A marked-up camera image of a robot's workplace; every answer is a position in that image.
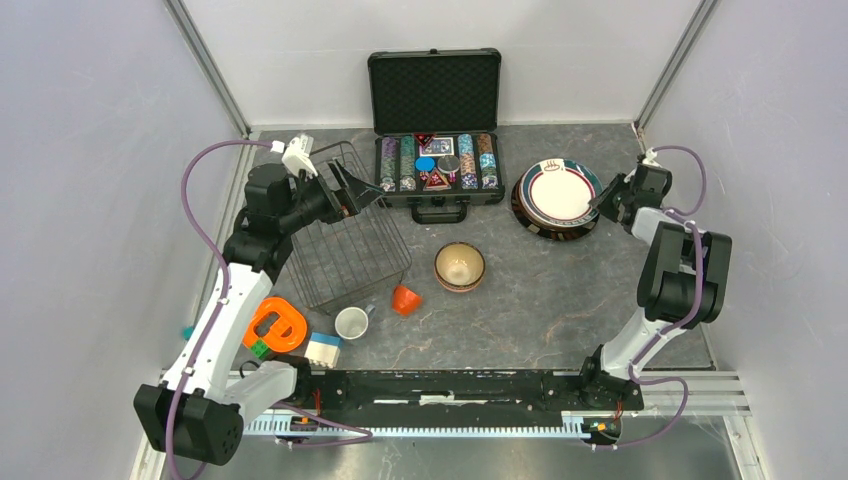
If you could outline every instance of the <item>gray floor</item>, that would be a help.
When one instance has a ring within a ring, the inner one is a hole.
[[[261,140],[289,141],[296,132],[264,132]],[[315,130],[315,148],[349,140],[366,167],[374,168],[374,133],[367,129]],[[639,147],[628,125],[541,125],[501,127],[500,161],[512,185],[534,163],[574,159],[604,183],[630,171]],[[279,161],[257,153],[254,164]],[[338,368],[569,368],[613,338],[636,308],[635,288],[647,246],[621,227],[601,221],[589,236],[557,243],[521,227],[509,199],[471,207],[456,225],[422,226],[406,209],[391,209],[412,255],[404,284],[424,297],[409,317],[390,308],[391,289],[358,302],[377,305],[367,335],[345,345]],[[462,240],[484,253],[487,274],[467,294],[444,290],[432,270],[445,243]],[[302,307],[291,278],[280,276],[274,293]],[[332,319],[302,309],[314,331],[333,334]],[[242,351],[237,362],[251,358]],[[700,329],[673,340],[653,367],[709,367]]]
[[[658,430],[665,419],[625,421],[623,441]],[[196,463],[178,460],[183,476]],[[664,437],[638,448],[592,451],[558,439],[378,439],[339,448],[289,451],[272,439],[247,437],[204,480],[413,479],[739,479],[720,418],[684,418]]]

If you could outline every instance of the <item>wire rack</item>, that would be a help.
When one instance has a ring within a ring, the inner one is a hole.
[[[340,186],[330,171],[331,160],[360,179],[369,178],[350,142],[313,150],[310,158],[333,190]],[[381,208],[382,199],[375,203],[359,215],[329,225],[314,222],[294,235],[289,272],[308,308],[334,315],[403,281],[412,258],[388,211]]]

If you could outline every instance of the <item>orange plastic toy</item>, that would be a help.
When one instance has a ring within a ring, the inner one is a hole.
[[[256,327],[272,313],[276,313],[280,318],[271,325],[268,333],[260,338],[256,334]],[[306,339],[307,330],[306,319],[289,302],[280,297],[269,297],[259,304],[253,314],[253,320],[244,333],[242,343],[257,357],[263,358],[269,349],[276,353],[287,353],[299,347]]]
[[[392,295],[392,308],[401,315],[409,315],[421,305],[422,300],[423,298],[417,293],[403,285],[398,285]]]

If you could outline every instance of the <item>case handle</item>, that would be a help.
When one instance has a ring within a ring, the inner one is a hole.
[[[421,213],[418,206],[410,208],[412,219],[420,225],[432,225],[434,223],[459,223],[468,215],[468,204],[461,203],[458,212],[434,212]]]

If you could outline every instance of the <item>white mug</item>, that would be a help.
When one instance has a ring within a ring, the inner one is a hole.
[[[359,307],[347,307],[336,315],[336,333],[347,341],[356,340],[365,335],[368,330],[368,317],[374,313],[374,305],[368,305],[365,310]]]

